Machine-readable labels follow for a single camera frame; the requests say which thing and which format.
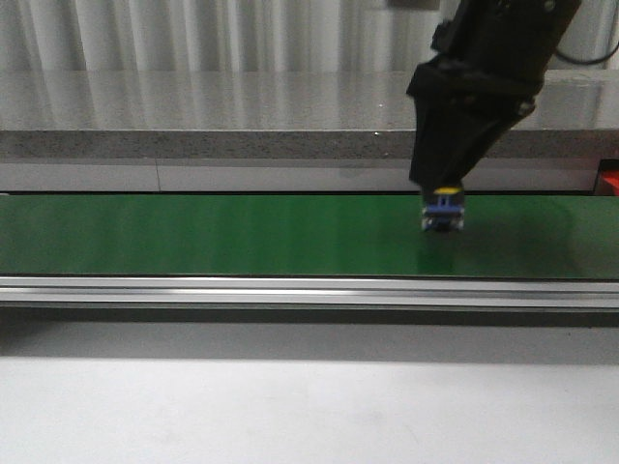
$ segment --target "gray countertop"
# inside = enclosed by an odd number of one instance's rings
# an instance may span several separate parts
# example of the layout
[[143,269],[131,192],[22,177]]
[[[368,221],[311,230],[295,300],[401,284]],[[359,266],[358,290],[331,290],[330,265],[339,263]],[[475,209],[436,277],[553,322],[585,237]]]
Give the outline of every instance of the gray countertop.
[[[619,130],[619,72],[552,71],[521,130]],[[411,131],[409,72],[0,72],[4,131]]]
[[[619,158],[619,72],[553,71],[488,156]],[[407,160],[408,72],[2,72],[0,160]]]

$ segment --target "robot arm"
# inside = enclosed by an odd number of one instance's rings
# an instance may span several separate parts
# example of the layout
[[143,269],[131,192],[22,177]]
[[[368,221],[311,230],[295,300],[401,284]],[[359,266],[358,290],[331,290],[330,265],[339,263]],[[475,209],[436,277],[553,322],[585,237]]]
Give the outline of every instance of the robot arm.
[[438,55],[417,68],[407,91],[417,112],[410,179],[427,202],[438,189],[458,189],[490,146],[533,112],[547,63],[579,5],[462,0],[454,20],[438,26]]

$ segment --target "aluminum rail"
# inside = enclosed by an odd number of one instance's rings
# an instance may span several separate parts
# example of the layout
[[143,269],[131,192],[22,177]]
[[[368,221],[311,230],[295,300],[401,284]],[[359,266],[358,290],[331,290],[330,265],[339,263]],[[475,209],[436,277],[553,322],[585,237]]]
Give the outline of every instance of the aluminum rail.
[[0,276],[0,307],[255,305],[619,310],[619,282],[419,278]]

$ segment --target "small object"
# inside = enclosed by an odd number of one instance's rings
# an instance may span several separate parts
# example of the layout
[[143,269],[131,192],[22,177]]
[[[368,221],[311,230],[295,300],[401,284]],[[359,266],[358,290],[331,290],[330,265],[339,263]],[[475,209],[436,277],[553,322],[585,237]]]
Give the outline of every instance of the small object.
[[610,185],[615,196],[619,196],[619,171],[604,172],[602,179]]
[[422,189],[424,209],[422,229],[437,232],[460,231],[464,228],[464,190],[461,186]]

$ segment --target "white table surface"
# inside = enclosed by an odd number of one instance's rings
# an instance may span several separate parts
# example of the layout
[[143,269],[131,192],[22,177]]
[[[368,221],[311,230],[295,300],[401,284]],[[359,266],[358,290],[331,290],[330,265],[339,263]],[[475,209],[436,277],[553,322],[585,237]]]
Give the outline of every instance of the white table surface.
[[0,463],[617,463],[619,330],[0,327]]

